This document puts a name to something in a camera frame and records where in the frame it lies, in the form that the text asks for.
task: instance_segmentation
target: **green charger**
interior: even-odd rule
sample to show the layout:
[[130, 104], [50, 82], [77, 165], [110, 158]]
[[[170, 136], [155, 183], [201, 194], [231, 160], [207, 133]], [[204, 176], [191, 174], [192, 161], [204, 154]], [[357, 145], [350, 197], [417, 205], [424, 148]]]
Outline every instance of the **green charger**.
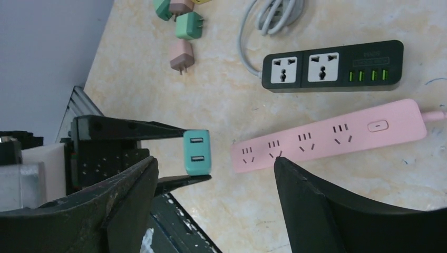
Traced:
[[188, 130], [183, 134], [184, 166], [190, 176], [211, 172], [211, 147], [208, 130]]
[[170, 3], [171, 0], [153, 0], [157, 16], [164, 21], [168, 21], [172, 17], [172, 13], [169, 11]]
[[177, 17], [176, 36], [190, 41], [202, 37], [203, 17], [197, 12], [185, 13]]

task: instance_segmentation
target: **white power cord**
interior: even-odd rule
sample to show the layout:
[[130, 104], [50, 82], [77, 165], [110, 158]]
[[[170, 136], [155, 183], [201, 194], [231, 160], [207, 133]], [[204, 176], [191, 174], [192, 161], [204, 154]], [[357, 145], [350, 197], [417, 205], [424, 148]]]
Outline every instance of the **white power cord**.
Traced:
[[[262, 79], [262, 71], [257, 71], [245, 58], [244, 51], [242, 49], [242, 33], [247, 21], [248, 15], [253, 9], [258, 0], [248, 6], [245, 15], [242, 19], [242, 24], [238, 36], [238, 52], [242, 64], [253, 75]], [[275, 35], [280, 32], [284, 27], [289, 26], [295, 20], [299, 18], [303, 12], [304, 0], [266, 0], [265, 5], [258, 13], [256, 18], [255, 27], [261, 31], [262, 36], [267, 34]]]

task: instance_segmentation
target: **black power strip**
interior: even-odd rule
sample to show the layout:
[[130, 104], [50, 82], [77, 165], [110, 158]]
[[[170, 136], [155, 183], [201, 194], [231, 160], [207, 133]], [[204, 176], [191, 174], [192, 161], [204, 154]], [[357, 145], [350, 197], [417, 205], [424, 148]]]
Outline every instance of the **black power strip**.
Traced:
[[397, 40], [267, 55], [263, 87], [275, 92], [389, 91], [402, 77]]

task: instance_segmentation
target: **table surface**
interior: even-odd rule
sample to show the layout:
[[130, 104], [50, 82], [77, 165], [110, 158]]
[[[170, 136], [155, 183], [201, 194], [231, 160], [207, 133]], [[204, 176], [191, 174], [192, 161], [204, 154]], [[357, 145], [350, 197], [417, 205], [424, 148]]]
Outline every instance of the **table surface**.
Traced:
[[[231, 144], [405, 98], [423, 111], [445, 108], [447, 2], [307, 1], [301, 20], [275, 37], [262, 37], [252, 15], [244, 38], [257, 68], [271, 53], [393, 39], [405, 45], [394, 91], [288, 94], [263, 89], [239, 60], [236, 37], [250, 2], [196, 6], [205, 18], [203, 37], [192, 41], [196, 63], [181, 76], [169, 65], [175, 23], [157, 18], [150, 0], [115, 0], [85, 90], [107, 116], [208, 129], [213, 180], [174, 195], [223, 252], [290, 252], [273, 169], [234, 173]], [[445, 126], [429, 123], [422, 141], [299, 165], [371, 199], [419, 210], [445, 207]], [[181, 143], [143, 143], [159, 160], [161, 177], [185, 174]]]

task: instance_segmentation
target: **power strip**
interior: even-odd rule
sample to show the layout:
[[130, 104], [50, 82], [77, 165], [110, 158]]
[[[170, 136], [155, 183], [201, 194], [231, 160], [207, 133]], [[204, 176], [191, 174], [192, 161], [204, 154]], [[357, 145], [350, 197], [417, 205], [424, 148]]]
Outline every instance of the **power strip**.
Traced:
[[388, 91], [402, 77], [397, 40], [267, 55], [262, 84], [275, 92]]
[[421, 114], [411, 99], [269, 134], [231, 146], [236, 172], [272, 167], [276, 157], [306, 161], [423, 139], [425, 122], [443, 120], [442, 111]]

